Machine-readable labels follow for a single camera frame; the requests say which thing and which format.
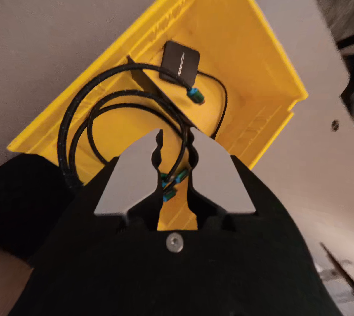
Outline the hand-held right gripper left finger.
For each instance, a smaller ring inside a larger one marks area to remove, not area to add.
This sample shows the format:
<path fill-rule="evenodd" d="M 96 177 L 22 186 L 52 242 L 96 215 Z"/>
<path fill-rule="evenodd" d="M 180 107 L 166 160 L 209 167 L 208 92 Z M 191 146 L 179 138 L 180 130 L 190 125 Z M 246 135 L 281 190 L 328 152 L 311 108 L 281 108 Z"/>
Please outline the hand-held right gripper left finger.
<path fill-rule="evenodd" d="M 95 208 L 96 216 L 128 216 L 128 212 L 162 188 L 163 130 L 154 129 L 119 156 Z"/>

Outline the person's black clothing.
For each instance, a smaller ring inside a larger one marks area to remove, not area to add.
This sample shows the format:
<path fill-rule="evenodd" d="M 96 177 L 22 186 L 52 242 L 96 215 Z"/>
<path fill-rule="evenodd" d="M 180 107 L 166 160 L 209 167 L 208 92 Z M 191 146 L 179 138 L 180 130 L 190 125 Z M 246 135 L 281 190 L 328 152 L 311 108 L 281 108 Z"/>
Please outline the person's black clothing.
<path fill-rule="evenodd" d="M 72 254 L 82 240 L 72 224 L 79 190 L 69 188 L 61 170 L 36 154 L 20 154 L 0 171 L 1 249 L 31 269 Z"/>

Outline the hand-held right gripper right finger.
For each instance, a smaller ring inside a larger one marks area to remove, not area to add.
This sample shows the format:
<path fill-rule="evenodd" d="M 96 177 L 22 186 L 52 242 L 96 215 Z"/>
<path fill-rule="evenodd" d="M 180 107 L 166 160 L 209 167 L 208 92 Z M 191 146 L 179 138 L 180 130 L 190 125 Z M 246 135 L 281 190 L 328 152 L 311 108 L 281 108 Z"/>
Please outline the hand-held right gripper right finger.
<path fill-rule="evenodd" d="M 256 208 L 229 152 L 197 128 L 188 133 L 191 189 L 228 214 L 253 214 Z"/>

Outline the yellow plastic bin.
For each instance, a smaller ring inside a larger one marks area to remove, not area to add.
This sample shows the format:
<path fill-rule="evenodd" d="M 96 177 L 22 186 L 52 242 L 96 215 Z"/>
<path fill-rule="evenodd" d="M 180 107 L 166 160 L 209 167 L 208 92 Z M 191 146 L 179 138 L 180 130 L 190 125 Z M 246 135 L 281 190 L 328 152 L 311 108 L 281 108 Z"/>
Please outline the yellow plastic bin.
<path fill-rule="evenodd" d="M 216 141 L 252 169 L 293 116 L 294 105 L 308 93 L 255 0 L 156 0 L 107 50 L 72 82 L 7 146 L 15 153 L 38 154 L 55 165 L 57 136 L 65 110 L 77 92 L 103 71 L 127 62 L 160 66 L 169 41 L 200 53 L 199 69 L 219 79 L 228 92 L 228 106 Z M 224 106 L 222 87 L 197 75 L 195 87 L 205 96 L 194 104 L 185 89 L 144 71 L 199 130 L 211 135 Z M 115 75 L 93 89 L 79 105 L 68 132 L 68 146 L 91 108 L 104 96 L 139 89 L 130 72 Z M 167 173 L 178 156 L 181 140 L 156 116 L 138 109 L 115 109 L 95 119 L 93 138 L 105 159 L 121 154 L 155 128 L 164 141 L 160 169 Z M 187 207 L 187 183 L 164 203 L 158 230 L 196 230 L 196 216 Z"/>

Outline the grey adapter hub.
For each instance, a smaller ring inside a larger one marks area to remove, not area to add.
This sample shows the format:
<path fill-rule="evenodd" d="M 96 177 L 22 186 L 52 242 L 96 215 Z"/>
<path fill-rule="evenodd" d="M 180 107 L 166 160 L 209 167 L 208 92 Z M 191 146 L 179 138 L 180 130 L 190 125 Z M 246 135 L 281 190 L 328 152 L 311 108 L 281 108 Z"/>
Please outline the grey adapter hub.
<path fill-rule="evenodd" d="M 161 67 L 180 76 L 189 87 L 195 84 L 199 62 L 199 51 L 172 40 L 165 43 Z"/>

